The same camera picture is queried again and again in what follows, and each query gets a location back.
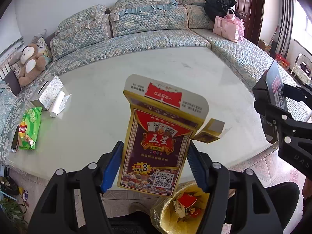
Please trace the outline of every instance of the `door frame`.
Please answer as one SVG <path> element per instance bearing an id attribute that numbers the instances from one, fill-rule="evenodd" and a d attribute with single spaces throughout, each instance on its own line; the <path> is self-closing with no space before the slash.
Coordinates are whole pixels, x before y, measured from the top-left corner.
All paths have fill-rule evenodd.
<path id="1" fill-rule="evenodd" d="M 256 6 L 255 6 L 255 20 L 254 25 L 252 26 L 252 36 L 250 41 L 258 45 L 260 32 L 262 28 L 262 21 L 263 21 L 263 13 L 264 13 L 264 0 L 256 0 Z"/>

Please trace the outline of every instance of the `door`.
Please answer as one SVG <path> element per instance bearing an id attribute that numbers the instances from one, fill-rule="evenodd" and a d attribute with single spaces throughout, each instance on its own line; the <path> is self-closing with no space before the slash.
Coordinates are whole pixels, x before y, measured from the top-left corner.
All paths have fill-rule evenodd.
<path id="1" fill-rule="evenodd" d="M 236 0 L 235 10 L 244 20 L 244 37 L 254 44 L 258 44 L 262 19 L 264 0 Z"/>

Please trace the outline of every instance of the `blue ruffle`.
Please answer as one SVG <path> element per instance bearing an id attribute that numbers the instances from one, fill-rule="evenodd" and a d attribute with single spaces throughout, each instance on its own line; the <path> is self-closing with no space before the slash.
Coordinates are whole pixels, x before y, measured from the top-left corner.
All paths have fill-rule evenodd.
<path id="1" fill-rule="evenodd" d="M 154 9 L 171 11 L 177 8 L 177 5 L 178 5 L 177 0 L 169 0 L 168 4 L 145 5 L 145 6 L 136 7 L 136 8 L 129 8 L 129 9 L 124 9 L 122 11 L 119 11 L 118 14 L 119 16 L 123 16 L 124 14 L 134 14 L 134 13 L 143 12 L 143 11 L 151 11 Z"/>

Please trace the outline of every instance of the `yellow trash bag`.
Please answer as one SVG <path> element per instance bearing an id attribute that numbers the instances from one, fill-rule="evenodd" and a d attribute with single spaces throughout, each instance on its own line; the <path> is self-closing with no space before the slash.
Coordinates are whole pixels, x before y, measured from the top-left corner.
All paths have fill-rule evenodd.
<path id="1" fill-rule="evenodd" d="M 173 201 L 181 192 L 191 193 L 198 197 L 192 207 L 202 209 L 196 218 L 188 218 L 184 221 L 178 218 L 175 212 Z M 195 181 L 179 184 L 176 193 L 172 198 L 159 198 L 151 208 L 150 217 L 155 228 L 163 234 L 195 234 L 199 223 L 202 220 L 209 194 L 204 193 Z"/>

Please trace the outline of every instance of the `hand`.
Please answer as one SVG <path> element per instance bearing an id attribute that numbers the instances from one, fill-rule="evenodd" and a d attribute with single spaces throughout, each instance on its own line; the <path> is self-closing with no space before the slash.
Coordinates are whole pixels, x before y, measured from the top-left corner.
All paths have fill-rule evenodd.
<path id="1" fill-rule="evenodd" d="M 312 181 L 308 178 L 305 178 L 305 184 L 302 188 L 302 195 L 304 199 L 312 196 Z"/>

